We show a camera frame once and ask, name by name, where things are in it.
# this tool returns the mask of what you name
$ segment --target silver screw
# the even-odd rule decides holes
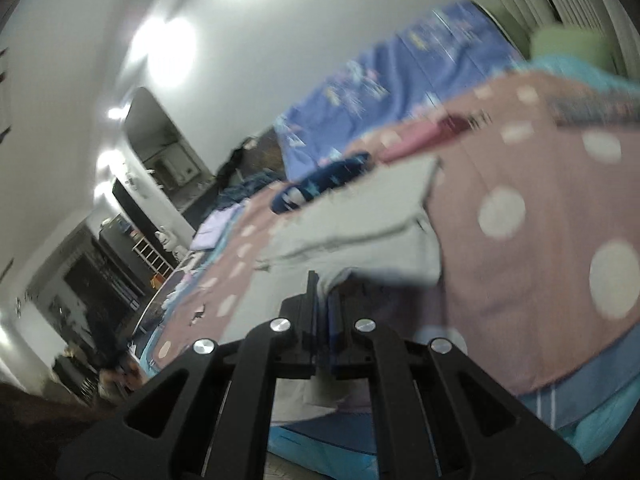
[[[453,345],[448,339],[434,339],[431,341],[431,349],[438,354],[448,354],[451,352]]]
[[[291,322],[288,319],[279,317],[269,323],[271,330],[274,332],[286,332],[291,328]]]
[[[211,339],[198,339],[193,344],[193,351],[196,352],[196,354],[206,355],[213,352],[215,347],[216,344]]]
[[[355,326],[358,332],[369,333],[376,329],[376,322],[372,319],[363,318],[357,320]]]

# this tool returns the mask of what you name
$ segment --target polka dot blanket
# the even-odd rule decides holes
[[[376,315],[402,336],[449,335],[514,394],[578,369],[640,319],[640,129],[558,128],[546,101],[585,92],[520,73],[436,111],[484,110],[491,120],[434,150],[441,170],[425,207],[442,247],[441,282],[380,295]],[[347,153],[375,155],[402,139],[402,126]],[[284,185],[251,199],[220,259],[164,320],[152,353],[160,367],[203,336],[242,337],[272,314],[252,311],[247,290],[272,233],[300,214],[270,211]]]

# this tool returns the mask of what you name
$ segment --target white figurine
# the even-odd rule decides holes
[[[189,251],[180,245],[178,237],[169,231],[169,229],[162,226],[159,229],[159,231],[156,231],[156,238],[160,240],[164,250],[173,253],[175,259],[179,262],[183,261],[187,257],[187,254],[189,254]]]

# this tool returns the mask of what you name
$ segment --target doorway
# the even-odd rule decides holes
[[[129,143],[174,207],[189,221],[189,209],[215,177],[146,88],[138,88],[123,124]]]

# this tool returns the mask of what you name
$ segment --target white polka dot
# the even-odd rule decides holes
[[[401,140],[402,139],[397,132],[385,132],[380,136],[380,143],[382,143],[385,148],[393,146],[396,142],[400,142]]]
[[[211,278],[210,280],[207,280],[206,282],[202,282],[200,284],[200,288],[211,288],[212,286],[214,286],[216,283],[218,282],[217,278]]]
[[[624,240],[612,240],[598,249],[589,269],[591,297],[598,313],[622,319],[640,296],[638,252]]]
[[[247,237],[250,236],[251,234],[253,234],[253,232],[255,231],[255,225],[251,224],[248,225],[247,227],[245,227],[244,229],[242,229],[242,232],[240,233],[241,237]]]
[[[498,186],[482,200],[478,223],[484,234],[500,240],[515,234],[525,214],[522,195],[511,187]]]
[[[474,94],[478,99],[490,99],[494,96],[494,90],[489,86],[481,86],[474,90]]]
[[[620,141],[608,132],[584,132],[582,143],[587,153],[603,164],[615,164],[622,158]]]
[[[434,186],[441,186],[442,184],[444,184],[444,170],[442,168],[440,168],[438,170],[438,172],[436,173],[436,178],[434,181]]]
[[[226,298],[225,301],[220,303],[216,316],[218,317],[226,316],[231,310],[231,307],[233,307],[235,303],[236,303],[236,295],[232,294],[231,296]]]
[[[279,218],[278,221],[273,226],[271,226],[271,229],[269,229],[269,234],[273,236],[278,231],[280,231],[280,229],[282,229],[286,223],[287,221],[284,218]]]
[[[247,251],[251,249],[251,244],[244,244],[238,249],[238,258],[244,258],[244,255],[247,254]]]
[[[164,343],[162,345],[162,348],[158,352],[158,357],[160,359],[164,359],[166,357],[166,355],[169,353],[170,349],[171,349],[171,341],[167,341],[166,343]]]
[[[533,86],[521,86],[520,88],[518,88],[518,91],[516,93],[518,94],[518,99],[520,100],[520,102],[526,105],[534,105],[537,104],[538,101],[540,101],[538,92],[536,92],[536,89],[533,88]]]
[[[229,278],[236,277],[238,274],[240,274],[240,272],[242,272],[242,269],[244,269],[245,267],[246,267],[246,263],[244,262],[236,263],[236,266],[231,271],[231,274],[229,274]]]
[[[507,124],[501,131],[505,144],[516,144],[529,139],[533,135],[533,124],[530,121],[521,121]]]

